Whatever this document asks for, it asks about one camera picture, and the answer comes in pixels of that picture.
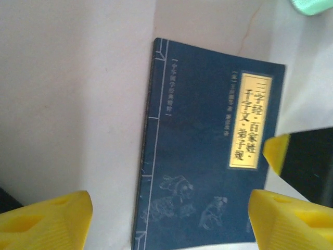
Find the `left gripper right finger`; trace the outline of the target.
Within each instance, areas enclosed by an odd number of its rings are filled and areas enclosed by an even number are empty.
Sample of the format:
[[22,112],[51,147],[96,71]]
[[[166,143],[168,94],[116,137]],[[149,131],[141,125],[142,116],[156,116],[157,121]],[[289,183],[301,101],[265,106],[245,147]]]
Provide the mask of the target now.
[[259,250],[333,250],[333,208],[253,190],[248,214]]

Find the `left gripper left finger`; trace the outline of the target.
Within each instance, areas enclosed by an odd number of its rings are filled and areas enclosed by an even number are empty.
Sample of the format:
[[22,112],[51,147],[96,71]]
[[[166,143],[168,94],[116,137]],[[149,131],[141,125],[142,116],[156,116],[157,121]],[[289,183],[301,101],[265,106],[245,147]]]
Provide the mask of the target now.
[[84,250],[93,215],[88,191],[0,214],[0,250]]

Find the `dark blue Chinese book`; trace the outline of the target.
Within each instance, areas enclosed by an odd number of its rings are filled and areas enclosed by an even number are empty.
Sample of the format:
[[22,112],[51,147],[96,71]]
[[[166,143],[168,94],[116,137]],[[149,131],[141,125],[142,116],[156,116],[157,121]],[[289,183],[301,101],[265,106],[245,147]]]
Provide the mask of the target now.
[[285,69],[154,40],[131,250],[254,242]]

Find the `mint green pencil case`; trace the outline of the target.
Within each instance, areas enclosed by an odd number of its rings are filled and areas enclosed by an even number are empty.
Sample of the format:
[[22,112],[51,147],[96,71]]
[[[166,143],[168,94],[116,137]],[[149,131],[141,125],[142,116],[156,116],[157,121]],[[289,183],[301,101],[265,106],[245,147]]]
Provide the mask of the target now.
[[333,0],[290,0],[292,6],[301,14],[313,16],[333,8]]

